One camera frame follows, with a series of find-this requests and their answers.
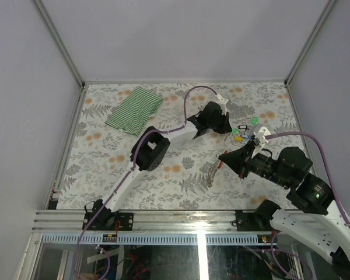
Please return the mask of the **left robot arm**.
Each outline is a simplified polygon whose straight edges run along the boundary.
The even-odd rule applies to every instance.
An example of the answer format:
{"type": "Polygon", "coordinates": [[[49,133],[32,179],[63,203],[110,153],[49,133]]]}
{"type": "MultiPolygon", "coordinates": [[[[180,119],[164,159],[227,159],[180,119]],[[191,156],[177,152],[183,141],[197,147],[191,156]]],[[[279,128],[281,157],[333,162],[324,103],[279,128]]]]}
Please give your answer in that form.
{"type": "Polygon", "coordinates": [[[161,164],[167,150],[172,145],[183,144],[197,139],[209,130],[218,134],[232,131],[229,123],[228,99],[221,98],[208,102],[203,110],[187,117],[180,127],[160,131],[151,126],[132,147],[130,162],[111,192],[93,203],[91,210],[85,211],[85,230],[119,229],[121,219],[118,212],[127,195],[139,183],[141,178],[154,171],[161,164]]]}

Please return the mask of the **silver keys bunch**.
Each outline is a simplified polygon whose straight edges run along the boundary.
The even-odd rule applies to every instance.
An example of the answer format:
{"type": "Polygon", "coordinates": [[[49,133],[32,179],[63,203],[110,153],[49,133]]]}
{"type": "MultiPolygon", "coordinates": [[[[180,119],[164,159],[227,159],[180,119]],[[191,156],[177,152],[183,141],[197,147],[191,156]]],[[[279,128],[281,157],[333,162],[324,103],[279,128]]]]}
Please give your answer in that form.
{"type": "Polygon", "coordinates": [[[217,159],[213,164],[211,164],[210,168],[208,169],[207,176],[206,176],[206,186],[208,188],[211,188],[214,182],[215,174],[219,169],[220,160],[217,159]]]}

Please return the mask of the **red handled carabiner keyring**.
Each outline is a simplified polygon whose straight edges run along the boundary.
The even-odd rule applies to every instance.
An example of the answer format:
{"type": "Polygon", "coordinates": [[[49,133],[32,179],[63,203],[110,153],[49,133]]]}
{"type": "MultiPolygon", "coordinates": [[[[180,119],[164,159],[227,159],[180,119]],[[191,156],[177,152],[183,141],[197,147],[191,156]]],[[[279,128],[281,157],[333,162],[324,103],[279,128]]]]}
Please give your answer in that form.
{"type": "Polygon", "coordinates": [[[222,167],[222,165],[223,165],[223,161],[220,159],[220,157],[222,155],[224,155],[224,154],[227,154],[227,153],[228,153],[228,151],[225,150],[222,154],[220,154],[218,156],[218,164],[217,164],[217,167],[216,167],[217,170],[219,170],[222,167]]]}

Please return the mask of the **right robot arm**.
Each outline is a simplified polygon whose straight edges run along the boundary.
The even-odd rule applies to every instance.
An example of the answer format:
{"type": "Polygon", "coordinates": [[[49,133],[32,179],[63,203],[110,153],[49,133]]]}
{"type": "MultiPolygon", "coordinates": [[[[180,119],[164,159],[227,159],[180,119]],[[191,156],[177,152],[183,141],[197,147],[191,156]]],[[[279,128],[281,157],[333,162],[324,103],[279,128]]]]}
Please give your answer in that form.
{"type": "Polygon", "coordinates": [[[271,200],[254,211],[254,223],[261,230],[281,231],[311,248],[331,264],[342,279],[350,279],[350,230],[342,219],[331,187],[309,172],[312,161],[298,147],[284,148],[277,159],[253,151],[256,144],[224,153],[219,160],[241,179],[250,173],[288,190],[287,199],[298,210],[317,220],[326,230],[320,233],[294,218],[271,200]]]}

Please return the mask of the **green tagged key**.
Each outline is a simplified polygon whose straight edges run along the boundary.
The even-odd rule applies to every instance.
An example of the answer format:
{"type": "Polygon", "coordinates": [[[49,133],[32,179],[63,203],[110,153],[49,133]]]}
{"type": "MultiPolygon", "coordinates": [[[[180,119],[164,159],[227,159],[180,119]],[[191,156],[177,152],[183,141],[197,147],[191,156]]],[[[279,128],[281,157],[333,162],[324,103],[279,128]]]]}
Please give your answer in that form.
{"type": "Polygon", "coordinates": [[[226,134],[224,141],[226,142],[228,139],[233,139],[238,134],[239,134],[239,129],[233,128],[229,133],[226,134]]]}

